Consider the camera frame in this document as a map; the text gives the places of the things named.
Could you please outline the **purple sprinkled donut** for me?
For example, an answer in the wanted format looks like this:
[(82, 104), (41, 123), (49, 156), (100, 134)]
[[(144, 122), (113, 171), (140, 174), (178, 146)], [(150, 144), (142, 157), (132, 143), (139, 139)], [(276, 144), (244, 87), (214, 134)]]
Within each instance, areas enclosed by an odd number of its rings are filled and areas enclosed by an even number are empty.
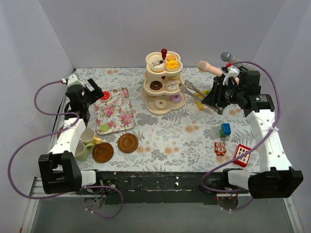
[(172, 103), (180, 103), (182, 101), (182, 95), (181, 94), (176, 94), (171, 96), (171, 102)]

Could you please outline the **yellow glazed donut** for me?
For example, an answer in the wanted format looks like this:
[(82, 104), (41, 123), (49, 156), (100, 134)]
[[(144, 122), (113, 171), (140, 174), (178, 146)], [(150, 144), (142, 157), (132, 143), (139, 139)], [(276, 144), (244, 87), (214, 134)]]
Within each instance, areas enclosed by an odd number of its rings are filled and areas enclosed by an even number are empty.
[(177, 60), (169, 60), (166, 63), (165, 69), (169, 72), (175, 72), (180, 69), (180, 63)]

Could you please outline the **chocolate sprinkled donut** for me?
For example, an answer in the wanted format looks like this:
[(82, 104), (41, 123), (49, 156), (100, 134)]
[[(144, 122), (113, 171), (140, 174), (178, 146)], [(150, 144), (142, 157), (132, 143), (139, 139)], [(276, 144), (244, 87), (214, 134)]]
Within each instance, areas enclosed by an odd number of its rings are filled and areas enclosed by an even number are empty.
[(150, 89), (153, 91), (160, 91), (163, 87), (162, 82), (160, 81), (152, 81), (149, 85)]

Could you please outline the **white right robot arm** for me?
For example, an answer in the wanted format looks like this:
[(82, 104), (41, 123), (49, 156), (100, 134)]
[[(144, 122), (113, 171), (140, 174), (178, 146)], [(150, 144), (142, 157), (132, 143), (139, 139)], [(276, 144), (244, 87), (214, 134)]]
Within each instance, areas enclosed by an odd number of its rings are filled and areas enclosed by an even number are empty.
[(220, 188), (231, 193), (237, 187), (249, 191), (255, 199), (288, 198), (302, 183), (303, 174), (295, 170), (284, 152), (276, 124), (280, 111), (275, 110), (272, 97), (261, 93), (260, 73), (242, 71), (239, 81), (233, 77), (223, 83), (225, 75), (214, 77), (210, 93), (202, 100), (225, 108), (237, 104), (244, 111), (259, 150), (260, 172), (252, 174), (246, 169), (225, 169)]

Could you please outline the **red glazed donut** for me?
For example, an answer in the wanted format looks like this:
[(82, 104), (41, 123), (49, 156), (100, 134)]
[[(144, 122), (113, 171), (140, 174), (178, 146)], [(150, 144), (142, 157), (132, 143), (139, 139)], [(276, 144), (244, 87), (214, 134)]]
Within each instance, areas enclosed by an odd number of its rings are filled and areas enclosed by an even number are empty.
[(111, 94), (110, 94), (110, 92), (104, 91), (104, 92), (103, 92), (103, 95), (104, 95), (104, 96), (100, 98), (100, 101), (102, 101), (102, 102), (107, 102), (107, 101), (109, 101), (109, 100), (111, 99)]

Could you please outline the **metal serving tongs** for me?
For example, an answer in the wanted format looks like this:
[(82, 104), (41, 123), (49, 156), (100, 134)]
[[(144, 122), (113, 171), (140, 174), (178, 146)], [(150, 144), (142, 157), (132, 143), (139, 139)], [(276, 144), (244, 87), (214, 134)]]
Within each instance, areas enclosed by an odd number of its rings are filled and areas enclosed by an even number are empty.
[[(195, 93), (198, 93), (200, 94), (203, 98), (207, 97), (207, 95), (203, 94), (199, 89), (197, 89), (190, 81), (188, 80), (184, 80), (183, 83), (180, 83), (179, 84), (179, 89), (181, 92), (183, 92), (184, 94), (187, 94), (191, 97), (193, 97), (195, 100), (198, 100), (198, 101), (201, 101), (202, 104), (205, 104), (203, 103), (200, 98), (198, 98)], [(208, 104), (205, 104), (209, 107), (211, 107), (215, 112), (214, 113), (217, 113), (219, 115), (222, 115), (223, 114), (223, 110), (218, 108), (218, 107), (213, 107), (213, 106), (210, 106)]]

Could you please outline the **white donut with chocolate square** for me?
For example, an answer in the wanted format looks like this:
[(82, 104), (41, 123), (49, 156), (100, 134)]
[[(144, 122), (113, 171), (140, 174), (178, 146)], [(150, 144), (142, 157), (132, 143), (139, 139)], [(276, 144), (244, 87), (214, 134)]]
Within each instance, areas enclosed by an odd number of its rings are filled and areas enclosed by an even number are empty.
[(151, 63), (151, 70), (153, 72), (162, 72), (165, 69), (165, 66), (164, 60), (154, 60)]

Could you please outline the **cream three-tier dessert stand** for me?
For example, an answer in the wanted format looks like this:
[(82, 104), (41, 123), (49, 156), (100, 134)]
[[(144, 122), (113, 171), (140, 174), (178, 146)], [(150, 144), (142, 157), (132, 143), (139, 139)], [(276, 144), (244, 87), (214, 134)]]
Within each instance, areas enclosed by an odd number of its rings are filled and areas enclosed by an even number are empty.
[[(166, 69), (164, 69), (162, 72), (153, 72), (151, 70), (151, 63), (154, 60), (164, 60), (165, 64), (167, 63), (166, 57), (169, 54), (174, 54), (176, 56), (176, 60), (180, 63), (180, 69), (175, 72), (169, 72)], [(187, 97), (184, 93), (178, 89), (177, 91), (169, 92), (166, 89), (166, 83), (172, 81), (168, 78), (168, 76), (173, 76), (180, 74), (180, 78), (174, 81), (177, 81), (179, 83), (183, 83), (183, 64), (181, 62), (181, 57), (178, 53), (173, 51), (168, 51), (167, 49), (162, 49), (160, 52), (152, 52), (149, 53), (146, 58), (146, 70), (144, 72), (144, 83), (143, 87), (141, 88), (140, 94), (142, 99), (145, 102), (147, 110), (156, 116), (163, 116), (168, 114), (171, 111), (180, 110), (182, 109), (185, 104)], [(152, 81), (160, 81), (162, 82), (162, 89), (160, 91), (153, 91), (150, 89), (149, 85)], [(172, 103), (171, 102), (171, 96), (181, 94), (182, 95), (182, 101), (180, 103)], [(155, 101), (156, 100), (165, 100), (167, 102), (167, 106), (163, 110), (158, 110), (155, 107)]]

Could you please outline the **floral serving tray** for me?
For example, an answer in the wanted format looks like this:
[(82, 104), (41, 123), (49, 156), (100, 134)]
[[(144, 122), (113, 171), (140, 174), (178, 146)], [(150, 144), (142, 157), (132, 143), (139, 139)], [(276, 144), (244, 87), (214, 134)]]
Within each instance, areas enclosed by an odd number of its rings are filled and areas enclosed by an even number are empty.
[[(96, 129), (99, 135), (116, 133), (135, 127), (132, 104), (129, 98), (128, 88), (109, 90), (111, 99), (107, 102), (97, 100), (95, 102)], [(108, 124), (107, 132), (101, 131), (101, 126)]]

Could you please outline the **white donut chocolate stripes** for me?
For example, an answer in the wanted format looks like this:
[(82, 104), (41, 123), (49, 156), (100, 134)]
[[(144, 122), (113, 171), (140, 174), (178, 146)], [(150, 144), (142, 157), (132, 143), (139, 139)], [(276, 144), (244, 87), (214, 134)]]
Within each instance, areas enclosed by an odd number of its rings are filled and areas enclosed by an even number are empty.
[(170, 81), (166, 83), (166, 89), (169, 92), (177, 91), (179, 89), (179, 82), (177, 81)]

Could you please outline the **green round biscuit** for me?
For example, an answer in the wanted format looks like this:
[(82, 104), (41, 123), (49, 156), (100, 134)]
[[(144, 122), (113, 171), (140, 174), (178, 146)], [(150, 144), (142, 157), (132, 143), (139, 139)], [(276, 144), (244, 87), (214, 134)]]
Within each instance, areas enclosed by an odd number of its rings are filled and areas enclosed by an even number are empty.
[(108, 124), (103, 124), (103, 125), (101, 126), (101, 131), (102, 131), (102, 132), (107, 132), (109, 129), (110, 129), (110, 127), (109, 127)]

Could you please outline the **orange round biscuit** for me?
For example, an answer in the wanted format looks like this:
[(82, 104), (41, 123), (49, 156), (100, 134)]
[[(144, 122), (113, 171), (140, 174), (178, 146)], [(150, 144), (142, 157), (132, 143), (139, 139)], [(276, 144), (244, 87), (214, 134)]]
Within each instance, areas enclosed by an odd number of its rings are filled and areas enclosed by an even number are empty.
[(167, 61), (176, 60), (176, 56), (175, 56), (174, 54), (169, 54), (169, 55), (166, 57), (166, 60), (167, 60)]

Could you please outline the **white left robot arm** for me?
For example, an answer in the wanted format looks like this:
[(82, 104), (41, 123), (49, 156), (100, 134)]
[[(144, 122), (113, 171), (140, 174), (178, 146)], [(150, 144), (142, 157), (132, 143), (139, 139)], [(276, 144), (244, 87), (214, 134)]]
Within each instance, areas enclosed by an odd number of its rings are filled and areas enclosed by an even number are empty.
[(104, 187), (103, 181), (96, 178), (94, 170), (81, 171), (74, 155), (90, 118), (89, 106), (102, 98), (104, 93), (93, 79), (88, 79), (93, 90), (89, 90), (73, 74), (65, 83), (69, 103), (65, 107), (63, 131), (49, 153), (38, 159), (43, 189), (46, 194), (56, 194), (87, 187), (92, 194), (99, 194)]

